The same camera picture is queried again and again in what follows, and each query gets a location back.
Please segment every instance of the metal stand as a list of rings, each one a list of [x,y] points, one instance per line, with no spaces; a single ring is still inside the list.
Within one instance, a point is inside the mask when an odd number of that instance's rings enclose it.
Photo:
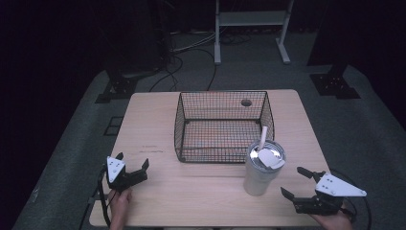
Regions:
[[[106,72],[110,81],[106,85],[104,92],[96,99],[96,104],[108,104],[111,100],[131,98],[138,79],[126,79],[115,65],[107,64]]]
[[[261,25],[282,25],[281,37],[277,38],[278,49],[280,50],[284,64],[290,63],[290,58],[284,48],[284,38],[287,26],[292,13],[294,0],[289,1],[286,11],[231,11],[220,12],[219,0],[215,2],[215,42],[214,42],[214,63],[221,64],[220,49],[220,27],[221,26],[261,26]]]
[[[349,87],[343,78],[346,62],[335,63],[327,74],[310,75],[321,96],[335,96],[337,99],[359,99],[354,88]]]

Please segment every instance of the stainless steel tumbler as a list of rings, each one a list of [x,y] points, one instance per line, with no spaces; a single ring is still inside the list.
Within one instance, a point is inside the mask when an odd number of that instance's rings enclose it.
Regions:
[[[244,189],[251,196],[261,196],[266,192],[283,167],[286,156],[281,145],[266,140],[263,149],[258,151],[259,141],[247,149],[245,159]]]

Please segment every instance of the white shelf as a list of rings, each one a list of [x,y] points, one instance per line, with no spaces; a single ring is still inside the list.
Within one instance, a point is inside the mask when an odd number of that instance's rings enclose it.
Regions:
[[[283,25],[286,11],[221,12],[219,26]]]

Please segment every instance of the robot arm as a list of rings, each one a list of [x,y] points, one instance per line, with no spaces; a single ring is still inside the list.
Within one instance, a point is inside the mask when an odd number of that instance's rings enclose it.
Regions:
[[[326,172],[311,172],[305,168],[298,167],[298,173],[307,178],[313,177],[317,182],[313,197],[295,197],[292,193],[281,188],[282,195],[292,201],[296,213],[315,215],[334,215],[339,210],[353,216],[353,214],[342,208],[345,196],[366,196],[362,191],[344,180]]]

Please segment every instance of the wooden table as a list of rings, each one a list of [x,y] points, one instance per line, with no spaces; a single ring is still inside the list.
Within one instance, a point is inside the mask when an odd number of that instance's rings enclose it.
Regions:
[[[174,150],[178,92],[136,93],[132,96],[112,156],[124,153],[126,171],[141,169],[148,158],[148,180],[133,186],[127,225],[155,227],[314,226],[308,215],[296,214],[281,187],[297,197],[314,196],[314,180],[296,168],[327,171],[299,95],[294,90],[268,90],[275,141],[286,152],[286,164],[262,196],[245,193],[243,164],[181,163]],[[108,187],[104,180],[105,193]],[[100,202],[90,223],[105,226]]]

